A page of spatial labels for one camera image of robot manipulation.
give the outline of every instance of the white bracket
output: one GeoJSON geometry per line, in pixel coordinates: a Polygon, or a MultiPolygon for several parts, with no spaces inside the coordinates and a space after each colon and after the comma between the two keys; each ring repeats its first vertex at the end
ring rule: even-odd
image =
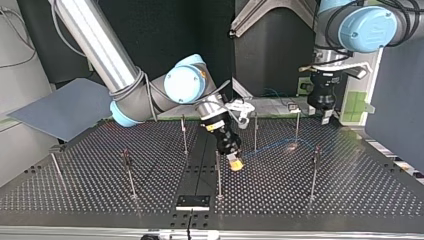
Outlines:
{"type": "Polygon", "coordinates": [[[239,128],[246,129],[250,121],[250,119],[247,116],[249,115],[249,113],[255,111],[255,107],[252,104],[240,99],[236,99],[235,101],[231,103],[227,103],[225,104],[225,106],[229,110],[240,112],[240,116],[238,118],[240,122],[239,128]]]}

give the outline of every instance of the green tape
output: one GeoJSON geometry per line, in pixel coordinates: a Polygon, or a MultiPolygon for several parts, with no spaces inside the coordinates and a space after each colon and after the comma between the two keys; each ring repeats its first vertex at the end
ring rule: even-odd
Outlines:
{"type": "Polygon", "coordinates": [[[308,96],[311,92],[307,91],[306,89],[300,88],[302,84],[311,84],[313,85],[310,77],[300,77],[299,78],[299,84],[297,86],[297,95],[298,96],[308,96]]]}
{"type": "Polygon", "coordinates": [[[368,5],[377,5],[380,4],[378,0],[368,0],[368,5]]]}
{"type": "Polygon", "coordinates": [[[342,116],[343,122],[361,121],[362,113],[365,112],[366,96],[366,92],[348,92],[342,116]]]}

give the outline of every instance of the black panel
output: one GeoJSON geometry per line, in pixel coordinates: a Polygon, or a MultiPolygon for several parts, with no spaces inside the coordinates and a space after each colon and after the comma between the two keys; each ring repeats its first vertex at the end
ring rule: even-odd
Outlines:
{"type": "Polygon", "coordinates": [[[366,132],[414,168],[424,172],[422,127],[424,40],[384,50],[366,132]]]}
{"type": "Polygon", "coordinates": [[[100,6],[134,63],[151,79],[199,53],[217,84],[231,77],[227,32],[234,1],[102,0],[100,6]]]}
{"type": "MultiPolygon", "coordinates": [[[[48,1],[18,0],[18,4],[41,64],[51,83],[68,82],[77,77],[91,76],[87,59],[70,50],[57,35],[48,1]]],[[[65,38],[73,46],[78,46],[60,19],[59,26],[65,38]]]]}
{"type": "MultiPolygon", "coordinates": [[[[247,1],[236,3],[240,11],[247,1]]],[[[264,88],[295,96],[305,76],[298,69],[311,62],[313,41],[312,30],[294,12],[274,9],[235,40],[237,79],[255,96],[264,88]]]]}
{"type": "MultiPolygon", "coordinates": [[[[99,4],[134,63],[151,79],[194,53],[202,55],[217,84],[231,78],[232,42],[227,32],[234,1],[100,0],[99,4]]],[[[48,1],[19,0],[19,5],[50,81],[89,75],[86,60],[69,50],[55,32],[48,1]]],[[[63,33],[71,38],[66,30],[63,33]]]]}

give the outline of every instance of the black cable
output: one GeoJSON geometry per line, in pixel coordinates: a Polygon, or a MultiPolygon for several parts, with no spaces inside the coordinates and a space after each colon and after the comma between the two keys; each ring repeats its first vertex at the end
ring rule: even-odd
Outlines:
{"type": "MultiPolygon", "coordinates": [[[[386,4],[389,7],[398,8],[396,4],[391,2],[392,0],[378,0],[378,1],[383,3],[383,4],[386,4]]],[[[405,7],[405,10],[408,11],[408,12],[424,13],[424,9],[421,9],[419,6],[418,6],[418,8],[416,8],[416,7],[414,7],[414,8],[405,7]]]]}
{"type": "Polygon", "coordinates": [[[323,66],[323,65],[327,65],[327,64],[342,62],[342,61],[348,60],[349,58],[351,58],[351,56],[345,56],[345,57],[342,57],[340,59],[336,59],[336,60],[332,60],[332,61],[328,61],[328,62],[312,63],[311,65],[312,66],[323,66]]]}
{"type": "Polygon", "coordinates": [[[353,6],[353,5],[356,5],[356,4],[361,4],[363,2],[364,2],[364,0],[356,0],[356,1],[350,2],[348,4],[345,4],[342,7],[340,7],[339,9],[337,9],[331,15],[330,19],[328,20],[327,26],[325,27],[325,41],[326,41],[327,45],[331,48],[332,51],[335,51],[340,55],[345,55],[345,56],[349,56],[349,57],[353,56],[352,52],[349,52],[349,51],[348,52],[342,52],[342,51],[337,49],[337,47],[335,46],[335,44],[336,44],[335,41],[330,38],[330,27],[331,27],[331,24],[334,22],[334,20],[336,19],[336,17],[340,13],[342,13],[344,10],[346,10],[350,6],[353,6]]]}
{"type": "MultiPolygon", "coordinates": [[[[386,2],[386,0],[378,0],[379,2],[383,3],[386,2]]],[[[399,45],[401,45],[402,43],[404,43],[405,41],[408,40],[409,35],[412,33],[411,32],[411,18],[409,17],[409,13],[407,12],[405,6],[403,6],[398,0],[390,0],[392,1],[394,4],[396,4],[397,9],[399,9],[404,17],[405,17],[405,21],[406,21],[406,29],[405,29],[405,34],[403,35],[402,39],[394,44],[389,44],[387,45],[388,47],[397,47],[399,45]]]]}
{"type": "MultiPolygon", "coordinates": [[[[420,5],[415,0],[408,1],[414,6],[415,9],[420,9],[420,5]]],[[[419,12],[415,12],[414,26],[412,27],[412,30],[406,40],[409,40],[412,36],[414,36],[415,32],[420,26],[420,16],[421,14],[419,12]]]]}

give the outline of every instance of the white cable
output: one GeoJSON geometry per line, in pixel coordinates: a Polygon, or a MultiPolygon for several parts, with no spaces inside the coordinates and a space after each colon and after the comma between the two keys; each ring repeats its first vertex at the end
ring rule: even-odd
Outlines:
{"type": "Polygon", "coordinates": [[[25,43],[25,45],[30,48],[31,50],[34,50],[34,47],[31,46],[30,44],[30,39],[29,39],[29,34],[28,31],[25,27],[25,22],[22,19],[21,15],[19,15],[19,13],[17,13],[16,11],[6,8],[6,7],[0,7],[0,13],[3,15],[3,18],[6,20],[6,23],[9,25],[10,28],[12,28],[13,31],[15,31],[16,35],[19,37],[19,39],[25,43]],[[25,40],[21,34],[19,33],[18,29],[16,29],[15,25],[12,23],[12,21],[10,20],[9,16],[7,16],[6,13],[11,13],[13,14],[16,18],[18,18],[18,20],[21,22],[22,27],[24,28],[25,34],[26,34],[26,38],[27,40],[25,40]]]}
{"type": "Polygon", "coordinates": [[[31,46],[30,43],[30,38],[29,38],[29,34],[28,34],[28,30],[26,29],[25,26],[25,22],[22,19],[21,15],[19,15],[19,13],[17,13],[16,11],[0,6],[0,13],[3,15],[3,18],[6,20],[6,23],[9,25],[9,27],[15,32],[15,34],[18,36],[19,40],[21,40],[28,48],[30,48],[32,50],[32,55],[25,61],[19,62],[19,63],[14,63],[14,64],[9,64],[9,65],[4,65],[4,66],[0,66],[1,68],[9,68],[9,67],[14,67],[14,66],[18,66],[18,65],[22,65],[25,64],[29,61],[31,61],[32,59],[34,59],[34,57],[36,56],[37,52],[35,51],[34,47],[31,46]],[[6,13],[11,13],[13,15],[15,15],[19,21],[22,23],[22,27],[25,30],[26,33],[26,37],[27,37],[27,41],[25,41],[25,39],[21,36],[21,34],[19,33],[19,31],[16,29],[15,25],[13,25],[12,21],[10,20],[9,16],[6,15],[6,13]]]}
{"type": "Polygon", "coordinates": [[[57,15],[56,15],[56,9],[57,9],[57,0],[53,0],[52,2],[52,7],[51,7],[51,11],[52,11],[52,17],[53,17],[53,24],[54,24],[54,28],[56,29],[57,34],[59,35],[59,37],[62,39],[63,43],[66,44],[66,46],[68,46],[73,52],[75,52],[76,54],[85,57],[85,54],[78,51],[77,49],[75,49],[63,36],[62,32],[60,31],[59,28],[59,24],[57,22],[57,15]]]}

